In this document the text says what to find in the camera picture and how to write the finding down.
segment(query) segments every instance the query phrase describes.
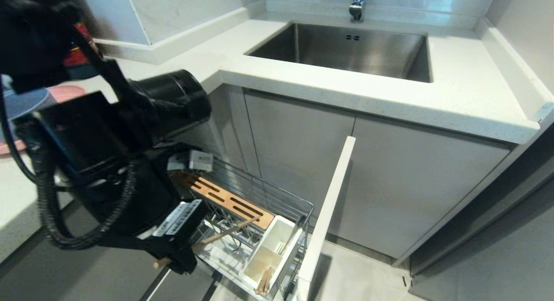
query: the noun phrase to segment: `wire basket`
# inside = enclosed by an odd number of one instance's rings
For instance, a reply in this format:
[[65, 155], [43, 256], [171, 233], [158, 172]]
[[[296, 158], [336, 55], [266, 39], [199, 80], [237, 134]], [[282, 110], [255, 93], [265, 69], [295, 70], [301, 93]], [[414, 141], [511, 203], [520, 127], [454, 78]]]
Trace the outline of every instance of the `wire basket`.
[[[303, 229], [303, 233], [295, 244], [292, 253], [294, 255], [291, 260], [292, 262], [283, 267], [267, 297], [255, 295], [251, 285], [248, 285], [240, 274], [259, 245], [265, 230], [254, 224], [249, 224], [249, 226], [241, 228], [241, 230], [233, 232], [229, 236], [225, 236], [221, 240], [206, 246], [203, 250], [196, 252], [196, 255], [200, 259], [256, 299], [271, 300], [276, 295], [277, 290], [281, 293], [283, 299], [286, 299], [293, 289], [303, 255], [306, 252], [306, 231], [313, 211], [313, 204], [246, 171], [235, 168], [221, 159], [214, 159], [212, 172], [201, 172], [198, 175], [238, 197], [244, 198], [244, 200], [263, 208], [263, 210], [271, 212], [275, 216], [283, 216], [291, 222], [298, 222], [301, 218], [305, 218], [300, 226]], [[201, 194], [190, 188], [185, 193], [192, 194], [194, 198], [203, 198]], [[210, 210], [209, 214], [206, 215], [202, 224], [192, 235], [190, 239], [191, 244], [244, 222], [243, 218], [237, 216], [232, 211], [209, 200], [207, 201]]]

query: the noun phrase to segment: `white quartz countertop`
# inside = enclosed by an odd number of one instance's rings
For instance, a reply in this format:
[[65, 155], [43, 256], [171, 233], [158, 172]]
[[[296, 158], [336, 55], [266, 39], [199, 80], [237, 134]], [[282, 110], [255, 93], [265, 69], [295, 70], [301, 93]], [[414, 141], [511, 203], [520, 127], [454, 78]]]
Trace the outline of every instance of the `white quartz countertop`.
[[[377, 29], [428, 36], [432, 83], [388, 78], [244, 55], [290, 23]], [[512, 94], [473, 31], [301, 14], [265, 13], [159, 66], [118, 60], [140, 80], [178, 69], [211, 92], [223, 83], [441, 129], [526, 143], [539, 129]], [[100, 77], [73, 84], [116, 98]], [[35, 188], [9, 157], [0, 158], [0, 262], [39, 228]]]

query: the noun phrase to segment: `blue object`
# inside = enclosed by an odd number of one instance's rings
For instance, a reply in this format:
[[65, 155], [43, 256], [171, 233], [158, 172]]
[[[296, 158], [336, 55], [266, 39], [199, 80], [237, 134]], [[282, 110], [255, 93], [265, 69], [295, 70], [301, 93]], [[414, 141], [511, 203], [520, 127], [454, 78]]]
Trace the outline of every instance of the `blue object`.
[[[14, 90], [4, 91], [4, 104], [6, 105], [6, 114], [8, 115], [8, 121], [10, 121], [10, 130], [13, 130], [11, 120], [21, 115], [25, 115], [28, 112], [39, 110], [40, 108], [48, 107], [56, 104], [56, 100], [45, 88], [40, 88], [26, 92], [24, 94], [16, 94]], [[0, 130], [0, 142], [4, 142], [4, 134]]]

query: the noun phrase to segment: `chrome faucet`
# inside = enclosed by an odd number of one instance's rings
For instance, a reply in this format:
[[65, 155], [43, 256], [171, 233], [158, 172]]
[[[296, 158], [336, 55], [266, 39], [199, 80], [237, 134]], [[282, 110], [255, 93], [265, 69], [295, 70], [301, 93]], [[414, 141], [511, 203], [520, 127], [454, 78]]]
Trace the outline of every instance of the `chrome faucet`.
[[366, 5], [366, 0], [354, 0], [354, 2], [352, 2], [348, 9], [352, 15], [350, 19], [352, 23], [361, 23], [364, 21], [364, 5]]

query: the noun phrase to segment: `robotic arm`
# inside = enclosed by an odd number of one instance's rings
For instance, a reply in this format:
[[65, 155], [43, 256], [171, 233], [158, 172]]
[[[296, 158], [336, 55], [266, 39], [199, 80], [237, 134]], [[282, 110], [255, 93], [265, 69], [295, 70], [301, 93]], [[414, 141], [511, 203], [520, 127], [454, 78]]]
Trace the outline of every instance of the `robotic arm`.
[[[0, 0], [0, 73], [11, 76], [17, 94], [69, 80], [62, 61], [73, 42], [119, 99], [109, 104], [94, 92], [15, 119], [32, 172], [15, 149], [0, 88], [0, 123], [11, 155], [36, 184], [40, 220], [54, 245], [146, 250], [169, 258], [175, 272], [192, 272], [196, 258], [188, 239], [206, 206], [183, 199], [166, 169], [169, 157], [192, 149], [171, 137], [209, 119], [207, 94], [185, 70], [126, 80], [117, 63], [102, 59], [74, 27], [78, 13], [70, 0]], [[59, 191], [81, 201], [97, 228], [73, 236], [61, 216]], [[160, 232], [177, 210], [186, 213], [177, 229]]]

